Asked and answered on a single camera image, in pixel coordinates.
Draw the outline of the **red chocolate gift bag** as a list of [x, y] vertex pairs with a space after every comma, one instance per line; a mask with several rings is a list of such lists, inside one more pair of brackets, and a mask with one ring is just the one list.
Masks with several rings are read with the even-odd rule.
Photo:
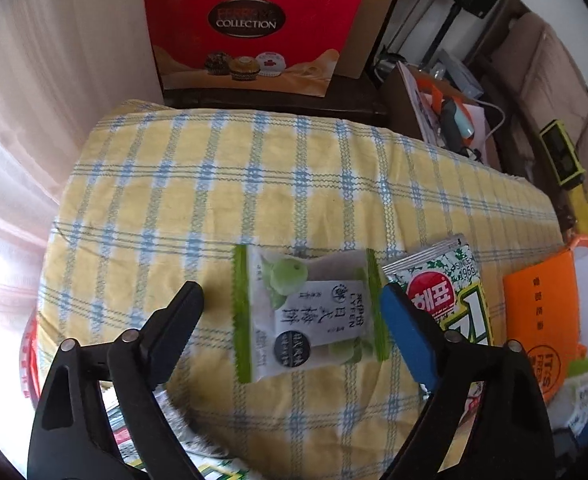
[[325, 96], [361, 0], [144, 0], [164, 90]]

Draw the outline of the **green portable radio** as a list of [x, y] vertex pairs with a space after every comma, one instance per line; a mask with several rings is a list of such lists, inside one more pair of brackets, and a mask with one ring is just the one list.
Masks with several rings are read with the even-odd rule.
[[571, 190], [581, 185], [586, 170], [579, 161], [576, 148], [562, 120], [555, 119], [549, 122], [542, 128], [539, 137], [560, 188]]

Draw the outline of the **white curtain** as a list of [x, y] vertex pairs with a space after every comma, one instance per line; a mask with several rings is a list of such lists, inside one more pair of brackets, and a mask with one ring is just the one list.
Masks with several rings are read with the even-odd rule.
[[0, 308], [35, 305], [64, 184], [128, 99], [160, 99], [143, 0], [0, 0]]

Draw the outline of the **brown sofa cushion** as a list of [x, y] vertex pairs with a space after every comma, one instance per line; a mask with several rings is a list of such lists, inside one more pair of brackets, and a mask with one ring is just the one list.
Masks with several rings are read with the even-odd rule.
[[534, 12], [522, 15], [492, 52], [490, 62], [518, 96], [534, 130], [555, 119], [564, 123], [586, 169], [588, 186], [588, 87], [552, 27]]

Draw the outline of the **green plum cake packet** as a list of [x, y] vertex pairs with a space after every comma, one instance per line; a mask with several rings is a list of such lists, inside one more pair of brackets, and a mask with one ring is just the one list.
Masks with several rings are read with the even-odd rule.
[[371, 249], [304, 259], [253, 245], [233, 252], [236, 378], [241, 384], [390, 356]]

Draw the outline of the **green seaweed snack pack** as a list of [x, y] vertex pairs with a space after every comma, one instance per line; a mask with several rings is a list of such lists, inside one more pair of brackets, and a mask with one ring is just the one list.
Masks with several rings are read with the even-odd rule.
[[[102, 391], [102, 394], [106, 412], [108, 413], [108, 422], [112, 428], [122, 459], [127, 465], [146, 471], [126, 427], [115, 388], [109, 386]], [[164, 388], [156, 388], [154, 396], [183, 451], [186, 452], [198, 472], [205, 479], [262, 479], [262, 475], [247, 466], [243, 460], [233, 456], [212, 439], [204, 436], [204, 434], [198, 434], [178, 408], [172, 404], [172, 400], [170, 400]]]

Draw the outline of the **yellow checkered tablecloth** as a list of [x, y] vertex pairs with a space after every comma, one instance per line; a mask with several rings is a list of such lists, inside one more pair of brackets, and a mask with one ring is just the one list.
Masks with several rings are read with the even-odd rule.
[[63, 192], [38, 366], [63, 339], [110, 341], [198, 282], [205, 310], [168, 382], [175, 404], [267, 478], [375, 479], [419, 413], [400, 355], [240, 384], [232, 252], [370, 248], [387, 262], [454, 234], [473, 249], [503, 342], [503, 277], [562, 246], [550, 200], [527, 181], [354, 122], [129, 101], [90, 132]]

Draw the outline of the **red plastic bag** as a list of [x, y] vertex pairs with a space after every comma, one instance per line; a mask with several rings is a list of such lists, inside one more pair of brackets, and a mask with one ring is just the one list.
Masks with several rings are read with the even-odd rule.
[[40, 397], [36, 336], [36, 312], [32, 311], [21, 340], [20, 376], [24, 396], [32, 402], [34, 408], [36, 408]]

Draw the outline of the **orange cardboard box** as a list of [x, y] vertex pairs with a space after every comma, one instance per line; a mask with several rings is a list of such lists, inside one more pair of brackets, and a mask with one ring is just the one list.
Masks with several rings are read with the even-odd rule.
[[507, 337], [518, 340], [544, 400], [588, 370], [588, 236], [503, 278]]

